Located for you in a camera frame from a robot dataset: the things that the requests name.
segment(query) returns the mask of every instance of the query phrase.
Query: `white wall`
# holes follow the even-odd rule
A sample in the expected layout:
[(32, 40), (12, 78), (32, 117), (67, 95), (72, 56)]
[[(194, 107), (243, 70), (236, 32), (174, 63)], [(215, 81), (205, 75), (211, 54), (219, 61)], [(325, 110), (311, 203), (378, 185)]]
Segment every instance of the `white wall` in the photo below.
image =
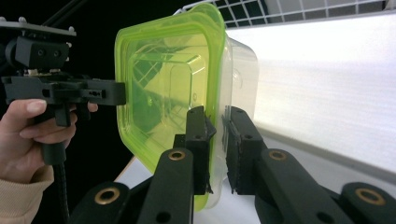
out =
[[(334, 189), (354, 174), (366, 175), (363, 180), (373, 184), (385, 181), (379, 185), (396, 197), (395, 21), (396, 13), (389, 11), (227, 31), (259, 59), (254, 114), (259, 129), (344, 165), (366, 167), (346, 174)], [(332, 177), (310, 169), (332, 183)]]

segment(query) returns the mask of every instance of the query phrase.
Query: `green plastic container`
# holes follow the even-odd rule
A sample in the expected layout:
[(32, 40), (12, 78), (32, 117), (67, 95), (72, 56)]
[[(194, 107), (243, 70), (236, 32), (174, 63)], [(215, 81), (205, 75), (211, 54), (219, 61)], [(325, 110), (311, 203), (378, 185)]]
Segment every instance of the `green plastic container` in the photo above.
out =
[(189, 109), (199, 105), (216, 127), (211, 141), (210, 184), (213, 194), (195, 196), (199, 211), (216, 204), (226, 176), (228, 118), (233, 67), (224, 21), (211, 4), (188, 12), (121, 29), (115, 43), (116, 80), (126, 84), (127, 104), (118, 106), (120, 137), (154, 173), (175, 134), (186, 132)]

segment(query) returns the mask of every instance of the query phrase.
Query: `wire grid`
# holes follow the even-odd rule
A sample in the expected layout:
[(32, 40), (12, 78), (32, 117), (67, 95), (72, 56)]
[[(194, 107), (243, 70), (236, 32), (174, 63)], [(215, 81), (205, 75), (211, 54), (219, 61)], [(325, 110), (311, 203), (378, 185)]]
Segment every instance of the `wire grid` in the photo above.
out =
[(216, 6), (227, 28), (327, 19), (394, 10), (396, 0), (206, 0)]

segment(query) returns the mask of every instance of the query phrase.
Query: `plastic container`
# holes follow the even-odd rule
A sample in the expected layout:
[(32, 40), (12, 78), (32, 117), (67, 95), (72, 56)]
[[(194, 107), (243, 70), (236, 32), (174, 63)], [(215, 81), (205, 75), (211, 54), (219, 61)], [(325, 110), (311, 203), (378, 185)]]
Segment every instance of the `plastic container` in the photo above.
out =
[(189, 109), (199, 105), (216, 127), (211, 141), (213, 194), (195, 196), (194, 209), (214, 206), (226, 177), (222, 118), (230, 117), (233, 47), (223, 18), (211, 4), (121, 29), (115, 43), (116, 80), (126, 84), (117, 107), (120, 138), (154, 173), (175, 134), (185, 133)]

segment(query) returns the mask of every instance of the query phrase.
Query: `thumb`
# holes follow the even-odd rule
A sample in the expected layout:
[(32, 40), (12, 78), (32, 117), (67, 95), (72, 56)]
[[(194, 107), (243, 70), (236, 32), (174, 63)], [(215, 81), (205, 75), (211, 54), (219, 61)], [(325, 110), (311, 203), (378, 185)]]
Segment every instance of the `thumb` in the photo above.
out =
[(29, 119), (46, 111), (47, 102), (44, 100), (15, 100), (11, 102), (6, 114), (0, 121), (0, 132), (19, 132), (29, 125)]

